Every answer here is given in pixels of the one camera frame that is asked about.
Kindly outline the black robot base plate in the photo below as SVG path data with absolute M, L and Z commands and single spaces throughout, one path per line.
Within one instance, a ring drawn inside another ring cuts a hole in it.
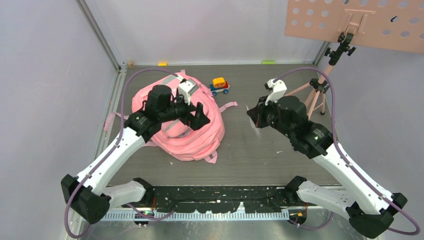
M 149 208 L 160 213 L 205 214 L 234 213 L 243 207 L 245 213 L 277 213 L 289 207 L 311 206 L 282 186 L 155 186 L 147 201 L 133 202 L 136 208 Z

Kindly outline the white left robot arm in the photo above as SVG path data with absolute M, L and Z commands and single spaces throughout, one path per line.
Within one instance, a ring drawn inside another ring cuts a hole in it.
M 62 178 L 66 206 L 90 224 L 99 222 L 109 209 L 120 205 L 136 202 L 148 207 L 154 197 L 145 181 L 135 179 L 115 187 L 108 183 L 129 157 L 161 130 L 163 123 L 179 121 L 194 131 L 210 123 L 203 104 L 192 103 L 198 88 L 187 79 L 178 84 L 175 93 L 168 85 L 153 86 L 142 107 L 122 123 L 109 146 L 76 176 L 67 174 Z

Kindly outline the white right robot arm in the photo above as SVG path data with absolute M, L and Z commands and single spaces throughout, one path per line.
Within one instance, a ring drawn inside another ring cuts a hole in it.
M 247 115 L 257 128 L 272 127 L 289 139 L 296 152 L 304 154 L 326 169 L 344 188 L 341 193 L 296 176 L 285 186 L 291 205 L 311 203 L 348 220 L 360 234 L 374 239 L 389 229 L 395 214 L 407 198 L 391 193 L 375 182 L 335 143 L 333 134 L 322 124 L 311 121 L 307 108 L 296 96 L 285 95 L 281 80 L 270 79 L 262 96 Z

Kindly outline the pink student backpack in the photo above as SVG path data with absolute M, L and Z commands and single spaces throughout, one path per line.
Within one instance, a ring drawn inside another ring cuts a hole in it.
M 169 72 L 168 76 L 139 90 L 132 99 L 132 113 L 142 107 L 144 101 L 147 99 L 148 92 L 153 86 L 167 85 L 175 93 L 179 83 L 183 79 L 192 80 L 198 85 L 198 90 L 193 94 L 191 102 L 193 104 L 198 102 L 203 104 L 203 111 L 210 119 L 210 123 L 199 130 L 192 130 L 178 120 L 165 122 L 161 125 L 160 131 L 142 147 L 159 147 L 180 161 L 198 161 L 204 159 L 206 162 L 214 164 L 218 158 L 217 149 L 225 135 L 222 112 L 230 107 L 236 107 L 238 105 L 237 102 L 232 101 L 223 106 L 218 106 L 209 88 L 196 78 L 188 76 L 184 70 L 181 70 L 176 73 Z M 104 124 L 105 131 L 108 131 L 111 127 L 112 120 L 115 116 L 121 118 L 121 130 L 122 123 L 129 115 L 122 115 L 118 112 L 111 113 Z

